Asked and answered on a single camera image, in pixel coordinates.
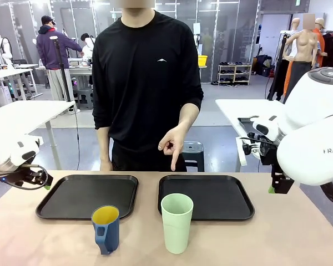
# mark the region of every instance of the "person in purple jacket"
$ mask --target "person in purple jacket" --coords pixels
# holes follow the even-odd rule
[[[62,55],[65,76],[67,77],[68,81],[70,99],[73,100],[73,87],[72,83],[70,82],[67,48],[71,48],[72,50],[80,52],[81,57],[84,55],[82,52],[83,50],[74,40],[68,38],[63,33],[56,31],[54,28],[55,22],[53,18],[50,16],[43,16],[41,20],[42,26],[39,29],[39,35],[37,36],[37,50],[43,65],[47,69],[53,100],[64,100],[67,99],[67,97],[65,95],[63,79],[60,73],[59,63],[56,55],[56,49],[54,47],[53,41],[50,39],[52,36],[58,37],[60,54]]]

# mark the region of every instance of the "yellow container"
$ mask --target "yellow container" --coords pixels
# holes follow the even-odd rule
[[[199,67],[205,67],[207,61],[207,55],[199,55]]]

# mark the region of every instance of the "man in black shirt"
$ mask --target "man in black shirt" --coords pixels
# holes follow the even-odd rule
[[[122,8],[96,38],[93,83],[102,171],[186,171],[180,153],[203,99],[186,24],[152,8]]]

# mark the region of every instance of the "purple jacket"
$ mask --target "purple jacket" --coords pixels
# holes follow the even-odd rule
[[[57,36],[60,46],[60,53],[62,55],[64,68],[69,68],[67,48],[81,52],[82,48],[74,40],[69,39],[63,33],[56,31],[48,25],[41,26],[37,36],[37,50],[39,57],[42,60],[43,65],[47,69],[56,70],[59,69],[59,63],[56,55],[56,49],[51,36]]]

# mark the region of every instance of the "cup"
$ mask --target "cup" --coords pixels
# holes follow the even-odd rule
[[[93,212],[91,220],[101,255],[111,254],[117,249],[120,240],[119,210],[114,206],[100,207]]]
[[[194,202],[184,194],[169,194],[162,199],[162,218],[166,249],[180,254],[188,247]]]

